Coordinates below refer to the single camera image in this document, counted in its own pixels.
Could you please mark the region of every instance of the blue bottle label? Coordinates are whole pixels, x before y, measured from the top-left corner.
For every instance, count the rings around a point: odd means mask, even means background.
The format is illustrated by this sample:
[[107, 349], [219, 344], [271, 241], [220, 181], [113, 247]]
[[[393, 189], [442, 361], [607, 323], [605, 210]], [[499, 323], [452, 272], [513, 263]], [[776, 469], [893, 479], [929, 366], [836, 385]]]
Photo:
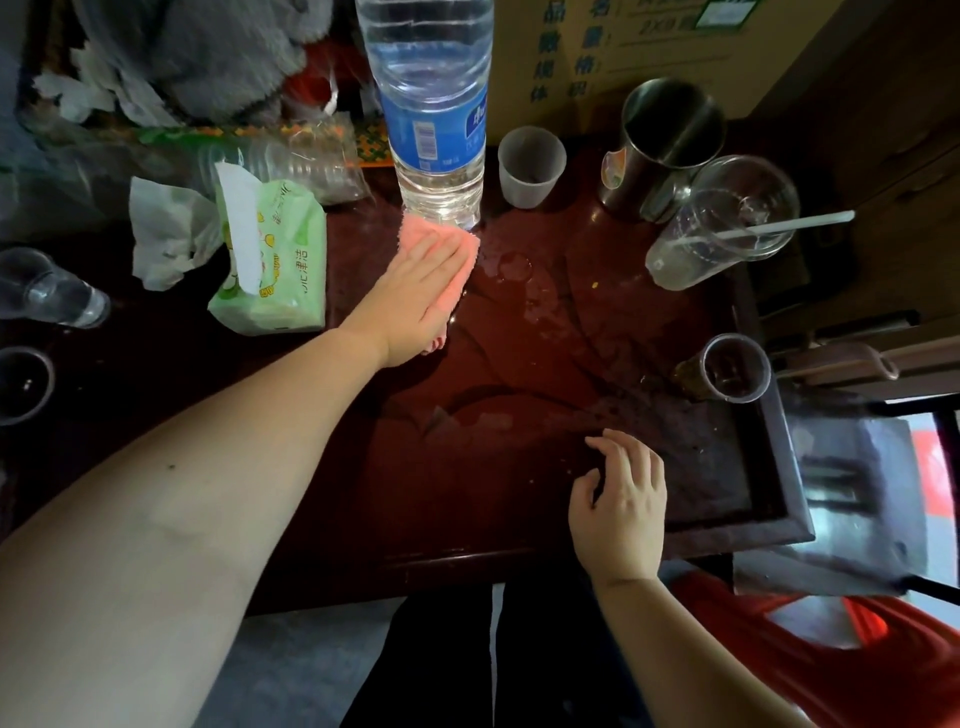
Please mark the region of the blue bottle label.
[[380, 94], [394, 154], [423, 172], [450, 172], [476, 157], [487, 142], [487, 87], [457, 109], [404, 109]]

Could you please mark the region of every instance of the white straw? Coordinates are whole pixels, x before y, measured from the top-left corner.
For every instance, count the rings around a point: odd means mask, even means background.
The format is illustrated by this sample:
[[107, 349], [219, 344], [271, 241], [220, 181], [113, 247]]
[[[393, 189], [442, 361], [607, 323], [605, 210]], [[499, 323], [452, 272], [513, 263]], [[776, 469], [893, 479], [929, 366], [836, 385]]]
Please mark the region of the white straw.
[[[747, 228], [746, 232], [751, 232], [754, 235], [774, 235], [778, 232], [788, 232], [794, 230], [801, 230], [803, 228], [819, 228], [823, 225], [836, 225], [837, 223], [849, 223], [856, 213], [849, 209], [846, 212], [832, 212], [829, 215], [813, 215], [812, 217], [800, 217], [795, 220], [783, 220], [779, 223], [767, 223], [766, 225], [754, 225], [752, 228]], [[728, 240], [732, 237], [743, 237], [743, 230], [736, 231], [720, 231], [716, 232], [715, 235], [721, 240]], [[683, 245], [685, 243], [699, 243], [704, 240], [703, 237], [697, 235], [694, 237], [682, 237], [678, 240], [672, 240], [670, 246]]]

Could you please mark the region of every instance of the cardboard box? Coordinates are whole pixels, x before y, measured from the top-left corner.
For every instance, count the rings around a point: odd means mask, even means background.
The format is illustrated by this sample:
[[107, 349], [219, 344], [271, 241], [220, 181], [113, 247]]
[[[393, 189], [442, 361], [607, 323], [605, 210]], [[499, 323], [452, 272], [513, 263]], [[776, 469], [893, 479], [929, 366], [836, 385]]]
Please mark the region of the cardboard box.
[[843, 0], [500, 0], [488, 143], [526, 124], [560, 135], [617, 128], [649, 79], [699, 85], [748, 115]]

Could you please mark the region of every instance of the right hand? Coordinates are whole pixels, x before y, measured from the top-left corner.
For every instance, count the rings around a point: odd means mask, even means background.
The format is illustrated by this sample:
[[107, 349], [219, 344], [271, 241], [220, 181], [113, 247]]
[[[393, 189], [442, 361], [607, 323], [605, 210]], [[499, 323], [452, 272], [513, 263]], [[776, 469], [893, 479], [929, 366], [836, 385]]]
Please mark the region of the right hand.
[[426, 235], [396, 254], [387, 272], [340, 324], [376, 351], [378, 368], [395, 367], [424, 351], [443, 332], [449, 316], [434, 305], [467, 262], [468, 253], [449, 235]]
[[663, 461], [636, 438], [613, 429], [605, 429], [603, 437], [587, 437], [587, 445], [607, 456], [607, 481], [596, 503], [600, 471], [573, 482], [569, 523], [577, 558], [595, 591], [656, 579], [666, 514]]

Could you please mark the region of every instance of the stainless steel cup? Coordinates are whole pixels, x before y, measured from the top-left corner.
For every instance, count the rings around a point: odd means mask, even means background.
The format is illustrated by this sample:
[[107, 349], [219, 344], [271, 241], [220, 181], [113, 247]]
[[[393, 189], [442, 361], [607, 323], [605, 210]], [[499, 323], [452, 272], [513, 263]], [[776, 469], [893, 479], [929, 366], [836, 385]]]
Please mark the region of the stainless steel cup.
[[637, 86], [623, 104], [620, 149], [600, 168], [600, 202], [630, 219], [669, 220], [726, 135], [723, 111], [701, 88], [676, 79]]

